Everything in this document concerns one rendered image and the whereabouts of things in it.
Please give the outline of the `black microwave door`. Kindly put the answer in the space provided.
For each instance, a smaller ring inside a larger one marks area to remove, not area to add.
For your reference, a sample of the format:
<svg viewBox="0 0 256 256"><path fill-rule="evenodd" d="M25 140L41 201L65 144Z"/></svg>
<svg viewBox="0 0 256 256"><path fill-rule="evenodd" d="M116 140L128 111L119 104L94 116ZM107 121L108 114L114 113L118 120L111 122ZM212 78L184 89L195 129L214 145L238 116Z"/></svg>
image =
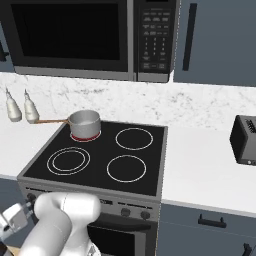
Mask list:
<svg viewBox="0 0 256 256"><path fill-rule="evenodd" d="M0 24L18 74L134 79L133 0L0 0Z"/></svg>

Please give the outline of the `blue-grey cupboard door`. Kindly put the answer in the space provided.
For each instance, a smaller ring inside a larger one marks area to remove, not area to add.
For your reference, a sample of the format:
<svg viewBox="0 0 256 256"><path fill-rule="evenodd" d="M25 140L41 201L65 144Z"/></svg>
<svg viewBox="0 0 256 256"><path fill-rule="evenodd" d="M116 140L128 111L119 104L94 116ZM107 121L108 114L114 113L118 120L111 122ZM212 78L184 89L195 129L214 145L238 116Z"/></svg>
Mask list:
<svg viewBox="0 0 256 256"><path fill-rule="evenodd" d="M191 3L197 3L188 71L183 56ZM256 87L256 0L181 0L174 80Z"/></svg>
<svg viewBox="0 0 256 256"><path fill-rule="evenodd" d="M16 180L0 178L0 212L3 212L15 203L24 203L18 182ZM9 246L20 248L33 227L33 221L28 219L27 226L6 239L5 243Z"/></svg>
<svg viewBox="0 0 256 256"><path fill-rule="evenodd" d="M4 30L2 27L2 24L0 22L0 40L3 41L3 47L4 50L7 51L9 53L9 56L7 57L7 61L6 62L0 62L0 72L10 72L10 73L14 73L15 69L12 63L12 59L11 59L11 55L9 52L9 48L6 42L6 38L5 38L5 34L4 34Z"/></svg>

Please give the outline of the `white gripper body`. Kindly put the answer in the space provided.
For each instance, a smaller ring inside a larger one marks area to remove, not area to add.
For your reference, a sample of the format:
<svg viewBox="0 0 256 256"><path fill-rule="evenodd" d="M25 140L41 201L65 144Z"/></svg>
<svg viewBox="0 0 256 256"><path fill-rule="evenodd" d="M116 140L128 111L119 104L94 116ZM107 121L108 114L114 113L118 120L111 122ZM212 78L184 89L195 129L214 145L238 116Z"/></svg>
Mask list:
<svg viewBox="0 0 256 256"><path fill-rule="evenodd" d="M10 206L1 213L1 229L3 232L11 230L18 232L28 224L24 207L20 203Z"/></svg>

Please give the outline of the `blue-grey drawer front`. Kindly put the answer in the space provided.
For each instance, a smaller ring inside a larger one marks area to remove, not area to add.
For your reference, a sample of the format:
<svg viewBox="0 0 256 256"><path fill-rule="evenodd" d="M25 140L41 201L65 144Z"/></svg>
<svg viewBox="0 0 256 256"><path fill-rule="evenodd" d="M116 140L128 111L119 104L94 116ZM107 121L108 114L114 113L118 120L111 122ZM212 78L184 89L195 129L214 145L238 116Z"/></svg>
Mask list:
<svg viewBox="0 0 256 256"><path fill-rule="evenodd" d="M198 224L204 219L219 221L226 228ZM243 244L256 246L256 219L162 204L156 256L242 256Z"/></svg>

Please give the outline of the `black oven door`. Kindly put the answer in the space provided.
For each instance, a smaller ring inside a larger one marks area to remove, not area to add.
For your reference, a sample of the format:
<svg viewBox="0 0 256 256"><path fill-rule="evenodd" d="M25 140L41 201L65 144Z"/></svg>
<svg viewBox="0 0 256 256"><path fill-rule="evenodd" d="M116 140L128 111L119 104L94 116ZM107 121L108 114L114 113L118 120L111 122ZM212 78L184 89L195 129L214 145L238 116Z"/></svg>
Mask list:
<svg viewBox="0 0 256 256"><path fill-rule="evenodd" d="M145 221L150 230L124 232L89 224L88 234L102 256L155 256L158 224Z"/></svg>

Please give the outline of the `black and grey stove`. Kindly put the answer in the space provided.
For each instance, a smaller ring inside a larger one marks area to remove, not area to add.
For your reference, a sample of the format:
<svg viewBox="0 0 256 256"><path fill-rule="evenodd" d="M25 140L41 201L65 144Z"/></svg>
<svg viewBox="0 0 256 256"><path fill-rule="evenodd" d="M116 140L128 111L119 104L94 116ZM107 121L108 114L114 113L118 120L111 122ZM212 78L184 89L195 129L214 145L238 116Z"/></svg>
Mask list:
<svg viewBox="0 0 256 256"><path fill-rule="evenodd" d="M17 176L23 196L49 192L96 195L101 214L158 224L167 129L163 126L103 121L101 134L87 142L63 124Z"/></svg>

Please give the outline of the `black toaster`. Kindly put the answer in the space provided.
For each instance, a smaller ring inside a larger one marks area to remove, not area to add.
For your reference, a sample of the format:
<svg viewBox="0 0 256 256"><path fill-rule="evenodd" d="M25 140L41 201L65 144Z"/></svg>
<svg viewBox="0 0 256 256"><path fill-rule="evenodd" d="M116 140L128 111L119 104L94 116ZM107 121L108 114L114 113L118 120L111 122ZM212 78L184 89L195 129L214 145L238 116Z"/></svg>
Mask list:
<svg viewBox="0 0 256 256"><path fill-rule="evenodd" d="M235 117L230 144L238 164L256 166L256 116Z"/></svg>

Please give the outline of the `black and grey microwave oven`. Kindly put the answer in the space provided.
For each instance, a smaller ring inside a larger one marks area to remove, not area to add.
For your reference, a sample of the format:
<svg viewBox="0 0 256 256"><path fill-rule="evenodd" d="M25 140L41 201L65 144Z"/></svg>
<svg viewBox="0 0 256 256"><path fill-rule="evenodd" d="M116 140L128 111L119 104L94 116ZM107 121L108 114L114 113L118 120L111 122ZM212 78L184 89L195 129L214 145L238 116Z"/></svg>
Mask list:
<svg viewBox="0 0 256 256"><path fill-rule="evenodd" d="M133 0L134 82L166 83L172 54L177 0Z"/></svg>

